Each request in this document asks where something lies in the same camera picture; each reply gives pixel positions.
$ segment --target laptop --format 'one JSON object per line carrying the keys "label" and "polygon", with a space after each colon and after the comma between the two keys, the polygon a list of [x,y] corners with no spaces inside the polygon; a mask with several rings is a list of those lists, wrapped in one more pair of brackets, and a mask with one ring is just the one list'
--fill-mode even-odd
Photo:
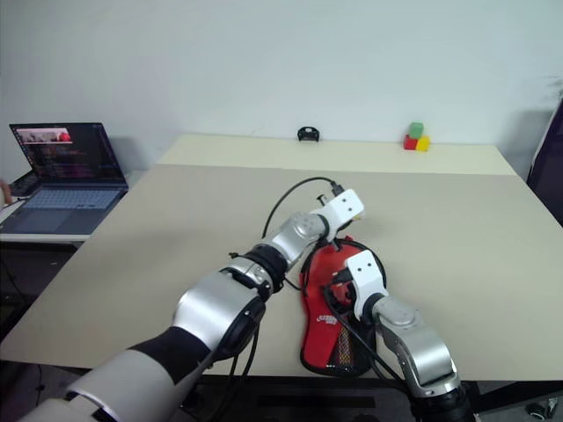
{"label": "laptop", "polygon": [[90,235],[128,186],[101,123],[10,125],[40,187],[3,233]]}

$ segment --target beige tabletop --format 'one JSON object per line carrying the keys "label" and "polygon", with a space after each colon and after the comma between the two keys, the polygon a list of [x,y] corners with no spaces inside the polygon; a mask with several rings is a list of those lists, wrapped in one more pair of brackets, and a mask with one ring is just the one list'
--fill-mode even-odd
{"label": "beige tabletop", "polygon": [[[172,150],[191,150],[186,161],[197,160],[214,139],[188,137]],[[234,138],[223,152],[245,150],[247,141]],[[303,150],[289,145],[283,148],[296,155]],[[399,149],[396,166],[431,160],[435,147],[427,154]],[[464,379],[561,379],[563,230],[522,180],[503,170],[507,164],[494,147],[477,148],[473,159],[464,148],[451,150],[436,172],[158,164],[59,272],[4,340],[0,357],[93,367],[154,337],[169,325],[187,288],[227,263],[228,252],[257,242],[288,186],[321,171],[361,196],[367,214],[349,233],[378,253],[391,294],[420,309]],[[446,168],[456,159],[464,162],[462,174]],[[330,160],[319,156],[319,162]],[[489,166],[484,174],[479,162]],[[322,183],[297,191],[273,224],[315,208],[320,193],[327,193]],[[312,375],[298,359],[303,327],[299,294],[284,288],[267,303],[251,374]],[[228,366],[219,362],[209,373],[224,374]]]}

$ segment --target desk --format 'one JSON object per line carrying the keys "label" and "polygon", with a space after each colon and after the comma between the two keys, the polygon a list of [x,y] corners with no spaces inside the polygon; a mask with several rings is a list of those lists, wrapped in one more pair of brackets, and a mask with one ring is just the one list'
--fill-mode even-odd
{"label": "desk", "polygon": [[[187,288],[257,242],[288,186],[320,172],[361,196],[367,215],[349,232],[377,251],[391,293],[420,308],[463,379],[563,378],[563,331],[553,327],[563,320],[563,230],[495,147],[418,153],[202,135],[180,138],[100,224],[0,357],[93,367],[154,337]],[[273,224],[313,209],[321,192],[322,183],[296,191]],[[313,376],[298,359],[303,327],[298,293],[273,296],[251,375]]]}
{"label": "desk", "polygon": [[[141,178],[144,171],[131,171],[125,174],[129,189],[131,189]],[[19,207],[24,205],[24,201],[10,205],[5,209],[0,209],[0,222],[3,222]],[[90,238],[90,235],[42,235],[37,233],[18,234],[18,233],[0,233],[0,242],[15,243],[32,243],[32,244],[81,244]]]}

